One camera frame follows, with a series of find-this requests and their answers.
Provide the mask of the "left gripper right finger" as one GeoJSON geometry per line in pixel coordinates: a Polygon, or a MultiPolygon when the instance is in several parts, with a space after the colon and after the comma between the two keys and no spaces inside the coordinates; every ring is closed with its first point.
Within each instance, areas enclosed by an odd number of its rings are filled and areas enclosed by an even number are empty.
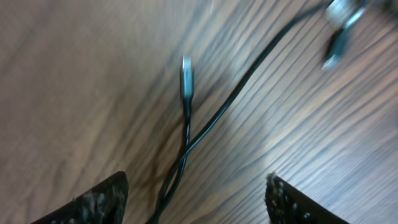
{"type": "Polygon", "coordinates": [[[273,172],[264,201],[271,224],[348,224],[273,172]]]}

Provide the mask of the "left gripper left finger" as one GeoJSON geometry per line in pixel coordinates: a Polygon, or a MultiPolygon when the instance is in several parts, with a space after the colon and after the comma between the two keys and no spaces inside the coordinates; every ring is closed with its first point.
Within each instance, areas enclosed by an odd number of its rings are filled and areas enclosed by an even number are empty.
{"type": "Polygon", "coordinates": [[[35,222],[40,224],[122,224],[128,192],[126,173],[117,171],[71,202],[35,222]]]}

